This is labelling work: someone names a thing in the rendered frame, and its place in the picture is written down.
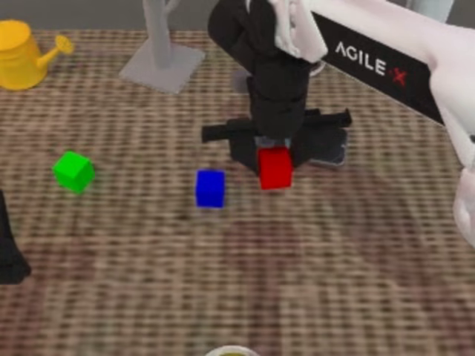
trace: red cube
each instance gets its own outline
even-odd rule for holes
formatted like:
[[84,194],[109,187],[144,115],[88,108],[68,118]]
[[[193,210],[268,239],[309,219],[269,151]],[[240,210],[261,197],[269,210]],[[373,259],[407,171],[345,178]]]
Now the red cube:
[[287,147],[258,150],[261,189],[282,189],[292,186],[292,158]]

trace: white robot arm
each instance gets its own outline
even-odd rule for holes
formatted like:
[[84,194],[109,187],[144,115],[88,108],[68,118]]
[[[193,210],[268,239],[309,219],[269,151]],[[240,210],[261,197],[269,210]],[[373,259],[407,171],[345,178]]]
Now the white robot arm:
[[[446,127],[464,167],[453,213],[475,247],[475,30],[385,0],[269,2],[278,19],[280,49],[309,62],[323,58]],[[290,30],[282,28],[284,19],[293,24]],[[390,86],[394,79],[400,88]]]

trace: blue block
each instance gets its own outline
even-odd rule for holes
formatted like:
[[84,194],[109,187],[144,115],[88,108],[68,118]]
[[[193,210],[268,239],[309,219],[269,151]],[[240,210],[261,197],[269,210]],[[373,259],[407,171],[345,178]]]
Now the blue block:
[[226,193],[224,171],[199,170],[196,174],[194,196],[200,208],[222,208]]

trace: red x logo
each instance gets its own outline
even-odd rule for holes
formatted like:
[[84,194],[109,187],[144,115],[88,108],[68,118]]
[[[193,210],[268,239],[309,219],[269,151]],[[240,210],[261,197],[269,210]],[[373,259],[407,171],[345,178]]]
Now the red x logo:
[[394,68],[394,70],[390,70],[390,74],[393,76],[393,83],[398,83],[403,87],[406,86],[407,72],[404,72],[399,68]]

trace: green cube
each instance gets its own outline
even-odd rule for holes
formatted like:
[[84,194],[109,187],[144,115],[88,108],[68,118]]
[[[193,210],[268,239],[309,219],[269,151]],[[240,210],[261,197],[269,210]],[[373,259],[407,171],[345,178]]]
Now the green cube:
[[82,193],[95,177],[92,162],[80,154],[66,152],[53,166],[54,176],[59,185],[75,193]]

